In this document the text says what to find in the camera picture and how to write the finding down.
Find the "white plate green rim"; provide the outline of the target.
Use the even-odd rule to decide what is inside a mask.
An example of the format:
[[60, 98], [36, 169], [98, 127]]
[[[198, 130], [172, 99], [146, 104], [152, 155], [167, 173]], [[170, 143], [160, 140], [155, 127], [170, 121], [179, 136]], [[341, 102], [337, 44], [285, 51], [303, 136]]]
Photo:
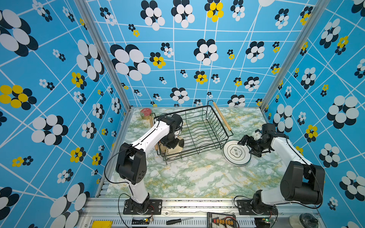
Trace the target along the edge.
[[252, 155], [247, 145], [239, 145], [238, 140], [229, 140], [223, 147], [224, 158], [234, 166], [245, 166], [247, 165]]

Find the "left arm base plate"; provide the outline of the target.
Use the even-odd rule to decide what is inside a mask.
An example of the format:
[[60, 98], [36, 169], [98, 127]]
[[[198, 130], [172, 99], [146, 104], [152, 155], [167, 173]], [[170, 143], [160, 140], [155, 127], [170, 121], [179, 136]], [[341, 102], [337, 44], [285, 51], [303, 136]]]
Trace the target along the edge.
[[161, 215], [162, 213], [162, 200], [161, 199], [149, 199], [142, 204], [138, 204], [131, 199], [128, 199], [124, 203], [123, 214], [124, 215]]

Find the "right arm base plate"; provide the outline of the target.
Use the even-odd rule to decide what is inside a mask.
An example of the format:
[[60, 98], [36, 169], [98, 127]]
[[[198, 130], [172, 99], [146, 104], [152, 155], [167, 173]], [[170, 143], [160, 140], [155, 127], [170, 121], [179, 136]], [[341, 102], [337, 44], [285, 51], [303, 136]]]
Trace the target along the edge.
[[277, 208], [273, 206], [264, 205], [253, 208], [252, 200], [249, 199], [239, 199], [235, 203], [240, 215], [276, 216], [278, 214]]

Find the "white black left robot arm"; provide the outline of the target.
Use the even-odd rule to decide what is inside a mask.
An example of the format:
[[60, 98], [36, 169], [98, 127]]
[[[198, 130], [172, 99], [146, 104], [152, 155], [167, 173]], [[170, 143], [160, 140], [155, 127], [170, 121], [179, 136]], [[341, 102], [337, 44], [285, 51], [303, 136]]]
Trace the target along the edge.
[[161, 115], [142, 137], [131, 144], [124, 143], [120, 146], [116, 172], [128, 183], [132, 193], [129, 201], [137, 212], [146, 212], [149, 207], [150, 195], [144, 184], [146, 153], [159, 143], [168, 149], [183, 147], [183, 141], [178, 138], [182, 125], [183, 119], [178, 114]]

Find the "black wire dish rack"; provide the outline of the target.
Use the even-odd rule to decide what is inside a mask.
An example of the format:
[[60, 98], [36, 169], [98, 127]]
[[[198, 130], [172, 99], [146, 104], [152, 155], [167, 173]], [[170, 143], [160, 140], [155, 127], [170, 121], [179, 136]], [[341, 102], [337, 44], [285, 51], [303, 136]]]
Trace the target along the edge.
[[182, 118], [182, 130], [178, 132], [178, 136], [184, 140], [184, 146], [177, 152], [168, 152], [167, 147], [159, 142], [156, 146], [157, 154], [165, 162], [222, 149], [233, 136], [232, 128], [213, 100], [209, 100], [204, 106], [163, 113], [169, 117], [174, 114]]

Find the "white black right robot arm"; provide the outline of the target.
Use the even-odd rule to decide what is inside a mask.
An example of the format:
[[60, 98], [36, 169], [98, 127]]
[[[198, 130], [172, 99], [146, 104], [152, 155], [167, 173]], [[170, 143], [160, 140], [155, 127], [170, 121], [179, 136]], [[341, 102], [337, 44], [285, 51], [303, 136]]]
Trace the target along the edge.
[[278, 133], [275, 125], [266, 123], [253, 136], [245, 135], [239, 145], [247, 146], [249, 153], [262, 157], [265, 153], [277, 153], [286, 171], [280, 185], [271, 190], [255, 192], [251, 206], [256, 214], [263, 214], [278, 205], [295, 203], [310, 209], [318, 209], [323, 203], [325, 181], [324, 168], [306, 159], [284, 133]]

